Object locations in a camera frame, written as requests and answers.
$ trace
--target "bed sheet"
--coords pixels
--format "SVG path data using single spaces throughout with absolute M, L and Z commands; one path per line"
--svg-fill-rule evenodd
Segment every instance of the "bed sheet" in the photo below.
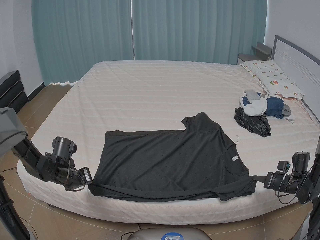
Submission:
M 78 145 L 72 156 L 77 168 L 96 173 L 105 132 L 184 129 L 181 120 L 205 112 L 237 143 L 250 175 L 275 172 L 280 160 L 291 161 L 296 151 L 309 151 L 313 164 L 320 127 L 301 101 L 286 99 L 295 123 L 268 117 L 271 136 L 263 138 L 240 127 L 234 108 L 244 90 L 263 92 L 242 66 L 184 61 L 100 62 L 54 107 L 32 138 L 38 150 L 52 152 L 52 140 L 66 137 Z M 66 192 L 52 182 L 29 175 L 19 161 L 18 174 L 26 191 L 51 205 L 87 217 L 131 223 L 207 224 L 244 220 L 283 205 L 274 191 L 258 182 L 254 194 L 221 202 L 218 198 L 172 202 L 130 202 L 94 197 L 88 187 Z M 291 195 L 283 197 L 290 201 Z

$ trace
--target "gray garment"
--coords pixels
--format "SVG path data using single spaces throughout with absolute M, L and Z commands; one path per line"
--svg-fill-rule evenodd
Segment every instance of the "gray garment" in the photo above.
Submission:
M 282 114 L 285 116 L 285 117 L 289 117 L 291 115 L 291 110 L 290 110 L 290 107 L 285 104 L 283 106 L 283 109 L 282 109 Z
M 259 95 L 254 90 L 245 90 L 244 93 L 247 95 L 248 102 L 260 99 Z

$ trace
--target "brown tile floor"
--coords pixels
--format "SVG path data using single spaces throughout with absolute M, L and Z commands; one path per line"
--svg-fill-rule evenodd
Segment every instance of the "brown tile floor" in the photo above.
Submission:
M 54 106 L 70 89 L 69 85 L 49 85 L 22 108 L 18 116 L 30 137 L 35 134 Z M 15 167 L 17 161 L 12 152 L 8 152 L 0 160 L 0 171 Z M 14 207 L 22 218 L 32 224 L 39 240 L 120 239 L 124 232 L 138 230 L 138 224 L 103 221 L 52 208 L 24 190 L 15 170 L 6 171 L 2 175 L 5 177 L 9 196 L 14 200 Z M 311 209 L 311 203 L 306 205 L 295 203 L 252 219 L 225 224 L 192 225 L 192 227 L 202 229 L 214 240 L 277 240 L 278 238 L 288 240 L 294 236 Z M 139 226 L 142 229 L 164 227 L 164 225 L 155 224 Z M 0 223 L 0 239 L 11 239 L 2 227 Z

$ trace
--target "headboard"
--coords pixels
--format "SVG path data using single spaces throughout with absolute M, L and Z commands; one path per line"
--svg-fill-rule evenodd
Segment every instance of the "headboard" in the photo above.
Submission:
M 302 101 L 320 119 L 320 60 L 276 35 L 271 58 L 305 94 Z

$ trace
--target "floral pillow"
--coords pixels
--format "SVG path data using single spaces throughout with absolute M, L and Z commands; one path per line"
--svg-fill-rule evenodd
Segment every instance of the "floral pillow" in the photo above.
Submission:
M 284 98 L 302 99 L 303 93 L 273 61 L 250 60 L 240 64 L 257 78 L 268 94 L 281 94 Z

